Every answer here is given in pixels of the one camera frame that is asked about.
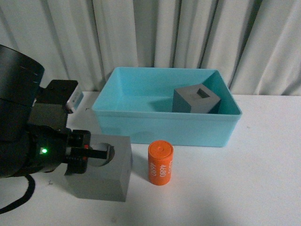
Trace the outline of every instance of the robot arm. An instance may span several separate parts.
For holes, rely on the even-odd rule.
[[[53,80],[39,87],[44,68],[0,45],[0,178],[51,172],[84,173],[88,157],[107,159],[90,147],[90,132],[66,128],[83,95],[77,81]]]

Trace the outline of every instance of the dark gray cube in bin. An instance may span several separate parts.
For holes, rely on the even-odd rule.
[[[173,112],[218,113],[220,98],[203,84],[174,90]]]

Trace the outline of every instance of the green led light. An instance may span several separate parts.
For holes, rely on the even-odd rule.
[[[43,148],[43,149],[41,150],[41,152],[42,152],[43,154],[46,154],[46,153],[48,152],[48,150],[47,150],[46,148]]]

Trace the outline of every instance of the black cable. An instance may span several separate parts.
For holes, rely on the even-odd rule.
[[[30,200],[30,198],[34,192],[36,183],[34,182],[34,179],[32,178],[32,176],[30,176],[30,175],[26,175],[25,178],[28,180],[28,188],[27,188],[25,194],[23,195],[23,197],[12,202],[11,204],[7,205],[6,207],[0,209],[0,214],[14,210],[15,208],[23,205],[28,200]]]

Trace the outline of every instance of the black cylindrical housing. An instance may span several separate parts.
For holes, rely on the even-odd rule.
[[[0,141],[21,137],[43,73],[35,60],[0,45]]]

